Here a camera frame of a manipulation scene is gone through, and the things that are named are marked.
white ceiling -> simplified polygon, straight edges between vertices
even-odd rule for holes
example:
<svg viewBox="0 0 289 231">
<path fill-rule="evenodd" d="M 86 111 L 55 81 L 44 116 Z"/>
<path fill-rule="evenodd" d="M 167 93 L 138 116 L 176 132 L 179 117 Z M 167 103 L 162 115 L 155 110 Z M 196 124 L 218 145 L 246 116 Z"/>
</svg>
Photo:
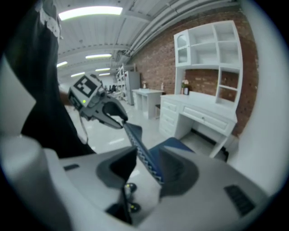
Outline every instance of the white ceiling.
<svg viewBox="0 0 289 231">
<path fill-rule="evenodd" d="M 164 27 L 169 14 L 170 18 L 176 19 L 181 12 L 191 11 L 199 5 L 230 1 L 54 0 L 58 13 L 85 6 L 123 8 L 121 15 L 89 15 L 61 22 L 61 36 L 64 39 L 59 43 L 58 63 L 67 61 L 68 64 L 57 69 L 59 82 L 70 82 L 72 74 L 83 71 L 98 74 L 95 69 L 99 68 L 110 67 L 111 73 L 115 73 L 118 66 L 129 60 L 132 52 Z M 111 53 L 112 57 L 92 60 L 85 58 L 87 55 L 105 53 Z"/>
</svg>

ceiling light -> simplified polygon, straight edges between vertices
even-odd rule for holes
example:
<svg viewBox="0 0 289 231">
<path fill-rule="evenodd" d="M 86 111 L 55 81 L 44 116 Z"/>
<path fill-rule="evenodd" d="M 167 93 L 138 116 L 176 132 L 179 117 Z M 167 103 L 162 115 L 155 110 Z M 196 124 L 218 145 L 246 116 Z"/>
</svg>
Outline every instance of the ceiling light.
<svg viewBox="0 0 289 231">
<path fill-rule="evenodd" d="M 77 73 L 77 74 L 73 74 L 71 77 L 79 76 L 79 75 L 82 75 L 82 74 L 85 74 L 85 72 L 80 72 L 80 73 Z"/>
<path fill-rule="evenodd" d="M 102 54 L 102 55 L 88 55 L 86 59 L 93 59 L 93 58 L 104 58 L 104 57 L 111 57 L 111 54 Z"/>
<path fill-rule="evenodd" d="M 64 61 L 64 62 L 62 62 L 62 63 L 58 63 L 58 64 L 56 65 L 56 67 L 61 67 L 61 66 L 66 65 L 66 64 L 67 64 L 67 62 Z"/>
<path fill-rule="evenodd" d="M 70 18 L 92 15 L 92 14 L 116 14 L 120 15 L 122 7 L 114 6 L 89 6 L 68 10 L 59 14 L 59 18 L 64 21 Z"/>
<path fill-rule="evenodd" d="M 110 73 L 99 74 L 99 76 L 102 76 L 102 75 L 110 75 Z"/>
<path fill-rule="evenodd" d="M 103 70 L 110 70 L 110 68 L 101 68 L 101 69 L 96 69 L 95 71 L 103 71 Z"/>
</svg>

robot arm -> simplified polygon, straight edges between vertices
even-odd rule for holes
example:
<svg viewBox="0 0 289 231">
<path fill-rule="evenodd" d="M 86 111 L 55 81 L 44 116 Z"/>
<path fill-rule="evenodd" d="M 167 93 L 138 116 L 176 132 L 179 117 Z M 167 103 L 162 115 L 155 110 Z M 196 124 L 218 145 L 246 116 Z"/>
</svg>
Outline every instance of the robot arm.
<svg viewBox="0 0 289 231">
<path fill-rule="evenodd" d="M 109 127 L 121 129 L 122 125 L 111 116 L 128 120 L 120 102 L 107 94 L 102 82 L 93 74 L 84 75 L 72 85 L 68 92 L 68 99 L 79 111 L 80 116 L 88 121 L 97 119 Z"/>
</svg>

red brick wall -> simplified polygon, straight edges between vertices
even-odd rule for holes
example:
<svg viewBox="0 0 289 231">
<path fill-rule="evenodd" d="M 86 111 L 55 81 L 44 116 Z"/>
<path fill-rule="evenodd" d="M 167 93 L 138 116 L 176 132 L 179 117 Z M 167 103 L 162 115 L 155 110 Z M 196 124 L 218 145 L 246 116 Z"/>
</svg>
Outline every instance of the red brick wall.
<svg viewBox="0 0 289 231">
<path fill-rule="evenodd" d="M 130 62 L 136 63 L 141 74 L 141 81 L 146 81 L 148 88 L 160 89 L 161 83 L 164 83 L 165 92 L 174 94 L 175 53 L 173 35 L 196 26 L 224 20 L 235 22 L 242 47 L 243 83 L 236 111 L 238 123 L 233 130 L 233 135 L 239 136 L 254 107 L 258 86 L 258 60 L 250 25 L 238 8 L 222 8 L 182 20 L 158 35 L 133 56 Z M 233 73 L 224 73 L 223 76 L 222 81 L 226 81 L 226 85 L 236 87 L 237 82 Z M 187 70 L 186 79 L 190 82 L 191 90 L 215 95 L 218 82 L 217 70 Z M 231 90 L 224 89 L 221 92 L 221 97 L 232 101 L 235 95 Z"/>
</svg>

white desk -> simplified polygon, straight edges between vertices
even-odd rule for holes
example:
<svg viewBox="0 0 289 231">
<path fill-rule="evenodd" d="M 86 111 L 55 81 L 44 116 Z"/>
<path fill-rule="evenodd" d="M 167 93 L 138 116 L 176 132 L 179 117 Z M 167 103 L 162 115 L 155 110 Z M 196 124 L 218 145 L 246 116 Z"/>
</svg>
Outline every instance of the white desk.
<svg viewBox="0 0 289 231">
<path fill-rule="evenodd" d="M 135 108 L 143 111 L 144 117 L 151 119 L 155 117 L 155 106 L 160 104 L 163 91 L 152 89 L 132 90 Z"/>
<path fill-rule="evenodd" d="M 214 157 L 230 136 L 237 117 L 235 111 L 214 102 L 215 97 L 190 92 L 190 95 L 161 96 L 159 131 L 166 137 L 181 139 L 198 122 L 219 134 L 210 153 Z"/>
</svg>

